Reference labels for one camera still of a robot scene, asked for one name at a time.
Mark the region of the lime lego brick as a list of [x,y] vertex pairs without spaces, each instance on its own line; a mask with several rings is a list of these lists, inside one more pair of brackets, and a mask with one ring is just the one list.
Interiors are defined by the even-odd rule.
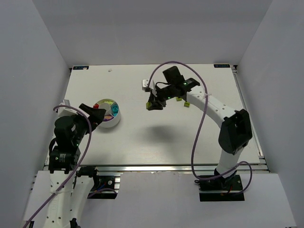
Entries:
[[146,103],[146,109],[147,109],[147,110],[150,110],[151,105],[152,105],[152,104],[151,104],[150,102],[147,102],[147,103]]

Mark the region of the purple butterfly lego piece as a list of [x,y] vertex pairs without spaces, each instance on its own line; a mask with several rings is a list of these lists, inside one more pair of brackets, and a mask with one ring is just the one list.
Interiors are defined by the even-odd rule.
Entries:
[[112,115],[105,115],[104,116],[104,121],[110,121],[112,120],[114,117]]

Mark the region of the teal square lego brick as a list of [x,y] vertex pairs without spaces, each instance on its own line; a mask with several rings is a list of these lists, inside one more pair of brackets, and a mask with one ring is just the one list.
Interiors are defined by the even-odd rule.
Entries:
[[112,109],[112,115],[116,117],[119,113],[119,106],[117,104],[114,104],[111,106],[111,109]]

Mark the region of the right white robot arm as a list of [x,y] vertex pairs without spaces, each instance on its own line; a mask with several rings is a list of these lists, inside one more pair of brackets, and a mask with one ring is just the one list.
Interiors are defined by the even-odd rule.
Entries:
[[146,109],[162,110],[173,98],[194,105],[203,112],[201,121],[208,116],[220,128],[218,143],[221,155],[214,170],[213,179],[225,183],[232,179],[239,166],[238,160],[243,149],[252,139],[252,127],[248,111],[236,110],[222,103],[207,92],[207,86],[194,78],[185,79],[176,66],[163,72],[166,79],[160,88],[152,78],[142,81],[142,89],[150,94]]

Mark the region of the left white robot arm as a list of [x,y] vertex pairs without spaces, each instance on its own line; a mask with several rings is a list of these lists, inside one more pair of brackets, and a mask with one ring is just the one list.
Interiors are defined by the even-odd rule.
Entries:
[[98,186],[97,170],[93,166],[80,167],[88,148],[80,151],[79,145],[85,135],[100,125],[105,109],[95,109],[85,104],[79,110],[68,105],[55,121],[54,139],[49,146],[49,178],[51,199],[47,203],[45,228],[77,228],[91,189]]

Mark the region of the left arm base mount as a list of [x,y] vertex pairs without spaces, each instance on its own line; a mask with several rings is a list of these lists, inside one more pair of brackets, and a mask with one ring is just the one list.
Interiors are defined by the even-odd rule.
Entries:
[[92,181],[93,185],[88,190],[87,199],[111,199],[117,197],[117,189],[115,188],[116,176],[101,175],[94,166],[81,167],[76,172],[76,185],[84,184],[85,181]]

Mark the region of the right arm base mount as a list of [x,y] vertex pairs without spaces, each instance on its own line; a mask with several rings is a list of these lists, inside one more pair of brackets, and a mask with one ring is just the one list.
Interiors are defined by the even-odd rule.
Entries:
[[200,202],[229,202],[244,201],[244,193],[240,175],[235,175],[231,180],[222,185],[219,179],[215,180],[195,180],[199,187]]

